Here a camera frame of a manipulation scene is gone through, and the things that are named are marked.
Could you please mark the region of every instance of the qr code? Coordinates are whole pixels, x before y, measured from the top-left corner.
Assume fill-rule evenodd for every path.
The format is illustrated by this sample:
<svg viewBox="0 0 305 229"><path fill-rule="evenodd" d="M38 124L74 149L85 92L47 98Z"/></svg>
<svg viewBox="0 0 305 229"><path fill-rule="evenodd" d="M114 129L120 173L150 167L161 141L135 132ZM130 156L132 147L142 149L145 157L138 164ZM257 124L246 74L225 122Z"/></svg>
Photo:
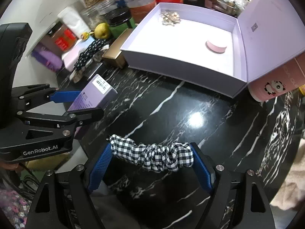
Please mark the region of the qr code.
<svg viewBox="0 0 305 229"><path fill-rule="evenodd" d="M257 23L254 23L254 25L251 27L252 32L254 32L258 28Z"/></svg>

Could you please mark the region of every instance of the marble tabletop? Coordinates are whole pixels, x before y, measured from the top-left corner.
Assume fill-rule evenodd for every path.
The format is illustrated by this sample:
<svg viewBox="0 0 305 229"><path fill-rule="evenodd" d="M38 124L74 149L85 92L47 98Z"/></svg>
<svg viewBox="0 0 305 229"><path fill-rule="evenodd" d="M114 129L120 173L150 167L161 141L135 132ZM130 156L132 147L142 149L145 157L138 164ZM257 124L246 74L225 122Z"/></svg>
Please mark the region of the marble tabletop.
<svg viewBox="0 0 305 229"><path fill-rule="evenodd" d="M269 201L285 179L296 155L304 122L298 90L256 102L248 90L228 98L173 78L130 68L109 68L103 78L118 96L81 141L88 157L111 134L137 144L196 142L216 164L229 170L253 169ZM58 76L61 89L82 89ZM209 195L192 168L154 173L113 158L104 182L116 193L141 228L195 228ZM222 229L228 226L229 199Z"/></svg>

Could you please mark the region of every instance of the yellow pear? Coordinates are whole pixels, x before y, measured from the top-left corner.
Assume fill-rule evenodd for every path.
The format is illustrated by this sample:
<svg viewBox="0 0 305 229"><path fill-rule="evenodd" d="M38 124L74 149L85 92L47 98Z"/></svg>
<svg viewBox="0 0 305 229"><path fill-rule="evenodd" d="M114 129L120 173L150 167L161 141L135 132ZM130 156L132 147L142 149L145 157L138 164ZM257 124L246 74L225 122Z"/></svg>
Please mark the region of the yellow pear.
<svg viewBox="0 0 305 229"><path fill-rule="evenodd" d="M94 30L94 37L96 39L108 39L110 37L110 31L107 23L98 24Z"/></svg>

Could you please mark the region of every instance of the pink cup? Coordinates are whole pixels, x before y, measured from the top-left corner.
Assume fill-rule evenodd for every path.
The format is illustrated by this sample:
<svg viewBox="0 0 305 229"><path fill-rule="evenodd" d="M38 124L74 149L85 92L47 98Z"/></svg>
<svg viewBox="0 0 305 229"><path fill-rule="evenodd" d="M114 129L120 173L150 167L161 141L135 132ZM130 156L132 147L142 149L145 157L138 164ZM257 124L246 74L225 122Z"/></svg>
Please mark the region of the pink cup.
<svg viewBox="0 0 305 229"><path fill-rule="evenodd" d="M248 89L258 101L270 100L305 84L305 53L251 82Z"/></svg>

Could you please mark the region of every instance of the white bottle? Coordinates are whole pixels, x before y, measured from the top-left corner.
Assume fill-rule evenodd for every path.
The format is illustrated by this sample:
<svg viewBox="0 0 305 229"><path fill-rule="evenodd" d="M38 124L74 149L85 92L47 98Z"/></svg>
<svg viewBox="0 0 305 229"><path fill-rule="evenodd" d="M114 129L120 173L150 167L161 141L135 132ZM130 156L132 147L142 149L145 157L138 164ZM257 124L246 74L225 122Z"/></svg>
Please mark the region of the white bottle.
<svg viewBox="0 0 305 229"><path fill-rule="evenodd" d="M57 17L60 18L79 39L81 39L81 34L83 32L90 32L90 28L72 7L66 7Z"/></svg>

